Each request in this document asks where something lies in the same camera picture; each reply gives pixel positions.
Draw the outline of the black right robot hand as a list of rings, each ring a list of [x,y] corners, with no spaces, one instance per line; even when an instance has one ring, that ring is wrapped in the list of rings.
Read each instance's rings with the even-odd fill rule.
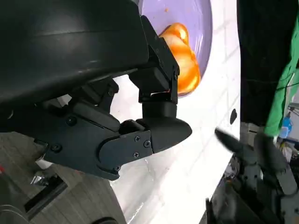
[[[264,172],[275,177],[284,195],[293,195],[298,191],[287,159],[273,144],[271,137],[264,133],[257,133],[254,146],[250,147],[219,128],[216,128],[214,133],[220,143],[238,158],[248,164],[256,163]]]

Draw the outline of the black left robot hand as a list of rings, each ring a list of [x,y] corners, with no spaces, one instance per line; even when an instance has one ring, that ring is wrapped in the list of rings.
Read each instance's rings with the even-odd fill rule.
[[[0,3],[0,130],[45,145],[46,161],[116,180],[184,141],[178,76],[131,0]]]

